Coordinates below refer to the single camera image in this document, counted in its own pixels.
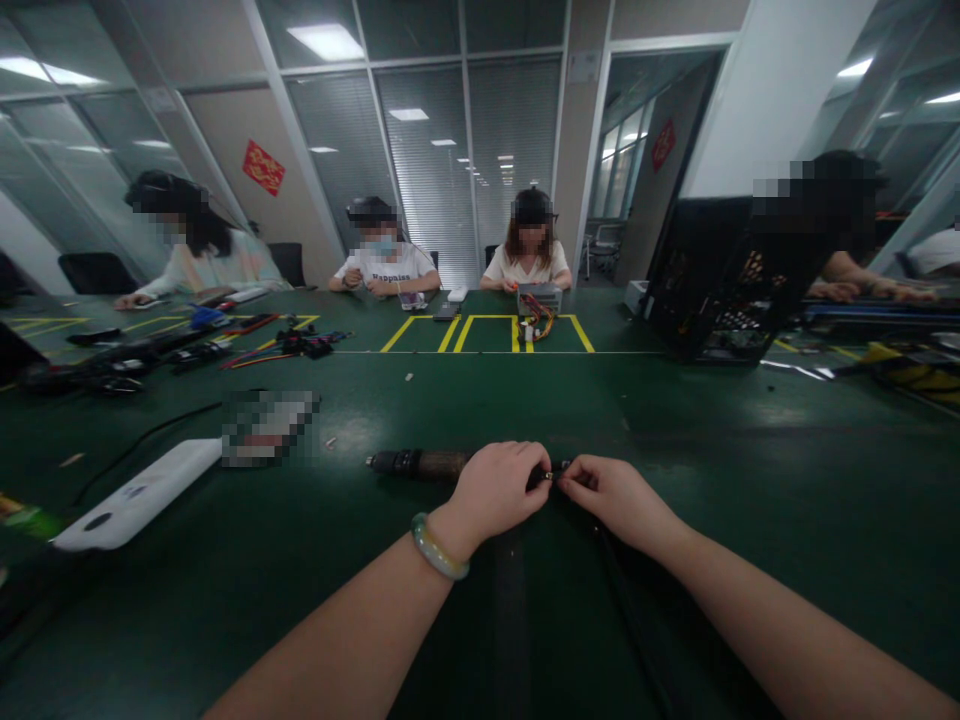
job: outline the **white t-shirt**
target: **white t-shirt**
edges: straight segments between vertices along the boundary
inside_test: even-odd
[[[518,285],[534,282],[550,282],[564,270],[569,270],[567,257],[563,254],[563,245],[559,240],[553,241],[552,259],[549,267],[542,267],[539,262],[534,263],[533,269],[527,272],[518,262],[511,263],[507,259],[507,253],[503,245],[497,248],[490,261],[490,267],[483,273],[484,277],[491,280],[502,280],[506,278]]]
[[[348,270],[360,268],[363,275],[363,284],[366,285],[371,280],[385,280],[386,282],[414,280],[436,270],[430,256],[419,248],[414,247],[411,243],[401,243],[400,247],[400,257],[397,258],[396,262],[387,262],[364,248],[355,250],[347,258],[343,267],[337,270],[334,277],[342,280]]]

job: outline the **white pillar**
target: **white pillar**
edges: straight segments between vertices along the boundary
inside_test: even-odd
[[[753,0],[724,63],[681,197],[788,177],[877,0]]]

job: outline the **white power bank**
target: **white power bank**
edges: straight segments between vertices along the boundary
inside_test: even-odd
[[[213,465],[220,438],[185,440],[50,542],[68,552],[125,545]]]

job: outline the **cable bundle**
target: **cable bundle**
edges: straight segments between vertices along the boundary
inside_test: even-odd
[[[313,332],[313,325],[302,330],[287,330],[277,333],[277,339],[262,350],[254,350],[220,366],[221,370],[237,370],[248,365],[257,365],[270,360],[282,360],[288,357],[306,355],[312,360],[328,355],[333,351],[333,344],[346,338],[353,337],[353,333],[334,330],[328,333]]]
[[[521,295],[520,300],[521,302],[523,302],[524,305],[526,305],[532,317],[532,322],[525,323],[526,328],[531,329],[530,336],[525,337],[524,336],[525,328],[518,326],[517,330],[520,333],[520,339],[523,340],[524,342],[540,342],[547,335],[549,335],[550,330],[553,329],[553,321],[556,318],[556,313],[554,313],[553,310],[551,310],[550,308],[541,304],[540,301],[537,300],[533,295]],[[536,329],[536,326],[540,324],[540,320],[544,316],[546,316],[547,318],[547,326],[541,332]]]

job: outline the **face mask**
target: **face mask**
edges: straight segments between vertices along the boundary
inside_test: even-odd
[[[397,251],[397,243],[394,241],[393,235],[386,233],[377,235],[376,238],[376,240],[367,240],[367,249],[374,255],[387,258]]]

